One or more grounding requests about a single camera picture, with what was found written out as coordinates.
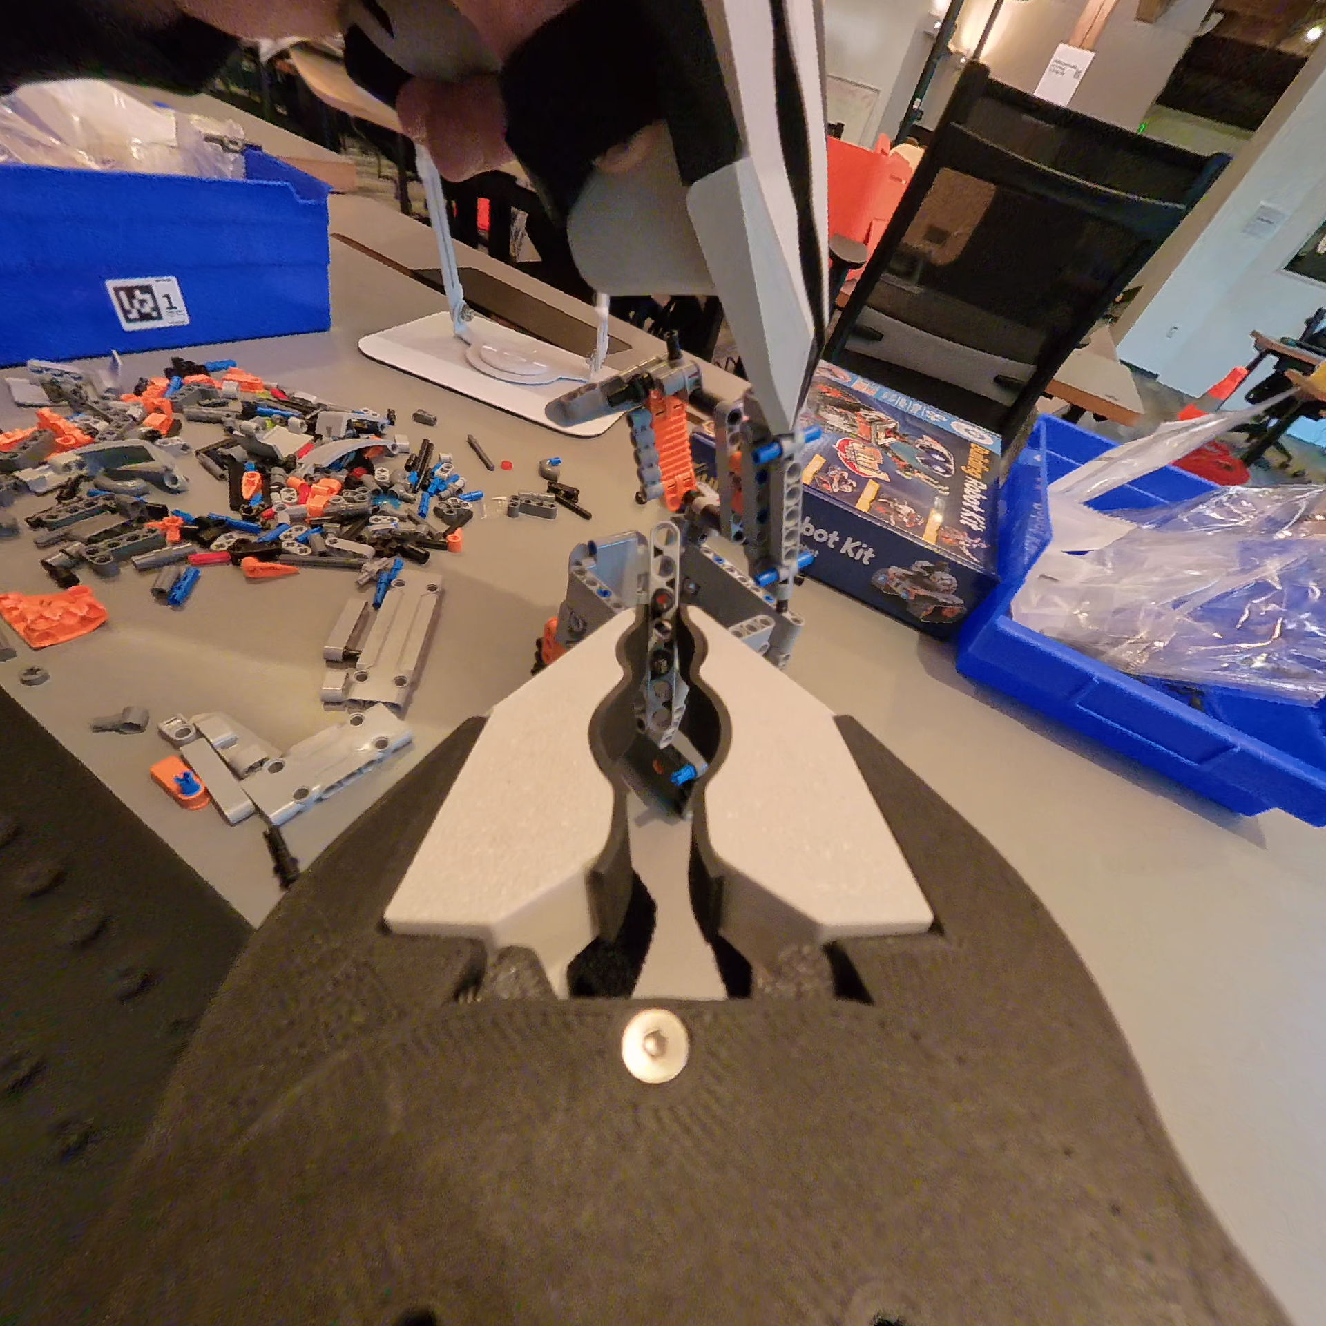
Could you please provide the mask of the pile of small building parts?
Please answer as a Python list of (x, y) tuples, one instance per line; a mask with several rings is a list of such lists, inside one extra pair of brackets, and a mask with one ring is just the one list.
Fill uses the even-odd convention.
[(376, 606), (486, 511), (393, 409), (336, 409), (230, 358), (172, 357), (131, 388), (120, 366), (30, 358), (5, 379), (32, 421), (3, 431), (3, 543), (30, 540), (47, 589), (3, 592), (87, 586), (101, 603), (92, 582), (129, 570), (178, 609), (213, 567), (249, 582), (346, 570)]

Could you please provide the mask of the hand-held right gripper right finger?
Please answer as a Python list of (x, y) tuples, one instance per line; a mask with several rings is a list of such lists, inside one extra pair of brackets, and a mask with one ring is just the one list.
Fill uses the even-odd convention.
[(720, 753), (695, 813), (736, 949), (919, 935), (935, 912), (835, 714), (714, 619), (695, 620), (698, 682)]

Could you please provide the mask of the orange gear frame assembly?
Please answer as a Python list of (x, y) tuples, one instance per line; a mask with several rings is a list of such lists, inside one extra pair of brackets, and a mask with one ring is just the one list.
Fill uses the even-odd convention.
[(546, 407), (557, 426), (624, 414), (638, 499), (660, 502), (649, 534), (584, 541), (568, 559), (568, 590), (546, 624), (549, 666), (625, 609), (641, 608), (636, 739), (628, 759), (684, 807), (702, 762), (666, 755), (684, 728), (688, 696), (684, 606), (701, 608), (739, 642), (783, 669), (802, 630), (792, 581), (813, 560), (802, 549), (807, 433), (774, 436), (748, 391), (720, 401), (676, 333), (666, 352), (620, 376), (590, 380)]

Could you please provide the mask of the blue robot kit box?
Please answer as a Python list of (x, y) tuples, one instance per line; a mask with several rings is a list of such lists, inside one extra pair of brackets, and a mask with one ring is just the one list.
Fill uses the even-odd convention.
[(1001, 439), (826, 361), (800, 423), (805, 575), (955, 638), (999, 582)]

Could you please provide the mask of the large orange wedge piece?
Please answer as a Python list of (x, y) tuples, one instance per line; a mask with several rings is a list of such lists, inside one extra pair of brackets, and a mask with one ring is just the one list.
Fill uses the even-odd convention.
[(107, 609), (87, 586), (49, 594), (6, 590), (2, 617), (30, 649), (39, 650), (90, 635), (107, 622)]

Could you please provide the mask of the person's left hand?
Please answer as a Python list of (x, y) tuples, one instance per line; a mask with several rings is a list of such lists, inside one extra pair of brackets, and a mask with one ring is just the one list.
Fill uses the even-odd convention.
[[(344, 28), (341, 8), (332, 2), (189, 5), (207, 24), (245, 39), (332, 39)], [(483, 47), (497, 62), (505, 62), (568, 3), (456, 2), (455, 8), (472, 24)], [(494, 74), (480, 73), (447, 84), (414, 79), (399, 92), (395, 109), (406, 136), (423, 142), (447, 180), (494, 170), (510, 158), (504, 99)]]

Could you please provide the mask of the clear plastic bags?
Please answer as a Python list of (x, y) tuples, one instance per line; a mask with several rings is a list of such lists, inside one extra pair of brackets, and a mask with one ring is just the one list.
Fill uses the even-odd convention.
[(1118, 671), (1323, 704), (1323, 486), (1225, 486), (1122, 515), (1088, 505), (1253, 415), (1165, 423), (1054, 480), (1050, 545), (1013, 620)]

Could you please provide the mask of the orange container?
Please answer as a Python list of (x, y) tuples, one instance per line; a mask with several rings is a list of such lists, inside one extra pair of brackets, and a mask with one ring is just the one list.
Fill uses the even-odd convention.
[(884, 235), (900, 204), (916, 163), (879, 136), (867, 148), (829, 137), (827, 144), (827, 237), (862, 243), (867, 254)]

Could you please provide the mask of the white book stand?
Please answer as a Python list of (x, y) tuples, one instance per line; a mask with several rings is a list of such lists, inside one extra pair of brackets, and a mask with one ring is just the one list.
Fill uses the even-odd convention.
[(609, 418), (636, 404), (638, 379), (679, 387), (684, 404), (712, 412), (720, 399), (706, 391), (699, 365), (665, 357), (660, 369), (609, 373), (608, 297), (594, 295), (594, 346), (587, 357), (553, 346), (477, 314), (459, 281), (448, 210), (436, 164), (417, 144), (429, 219), (434, 224), (447, 311), (368, 335), (368, 358), (470, 399), (571, 437), (598, 437)]

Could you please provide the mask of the blue plastic bin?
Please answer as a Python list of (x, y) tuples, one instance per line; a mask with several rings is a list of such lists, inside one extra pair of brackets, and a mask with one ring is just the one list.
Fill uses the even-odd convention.
[(249, 178), (2, 169), (2, 363), (330, 328), (328, 186), (249, 150)]
[(1048, 548), (1048, 488), (1113, 444), (1043, 414), (999, 496), (999, 582), (957, 636), (958, 672), (1252, 818), (1279, 808), (1324, 824), (1323, 707), (1154, 684), (1015, 622), (1010, 605)]

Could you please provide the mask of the grey long bar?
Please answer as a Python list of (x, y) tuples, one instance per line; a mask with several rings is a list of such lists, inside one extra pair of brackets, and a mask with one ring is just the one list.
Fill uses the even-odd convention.
[(409, 710), (442, 605), (442, 576), (407, 568), (391, 581), (384, 601), (355, 592), (322, 644), (320, 702), (325, 707), (388, 706)]

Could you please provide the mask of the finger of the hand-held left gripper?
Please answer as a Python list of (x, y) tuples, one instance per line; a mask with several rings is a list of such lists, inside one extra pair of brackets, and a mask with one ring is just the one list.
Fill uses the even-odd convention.
[(737, 147), (690, 186), (690, 221), (766, 421), (791, 428), (802, 407), (802, 5), (702, 11)]
[(802, 281), (813, 344), (824, 344), (830, 316), (827, 292), (827, 133), (824, 101), (822, 3), (788, 3), (788, 54), (797, 95), (792, 99), (789, 182), (797, 213)]

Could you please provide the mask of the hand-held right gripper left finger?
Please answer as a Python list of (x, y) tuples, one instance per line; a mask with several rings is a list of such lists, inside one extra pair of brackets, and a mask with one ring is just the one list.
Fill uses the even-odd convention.
[(619, 612), (488, 714), (387, 905), (396, 935), (485, 944), (589, 944), (592, 871), (619, 796), (592, 753), (592, 718), (624, 682)]

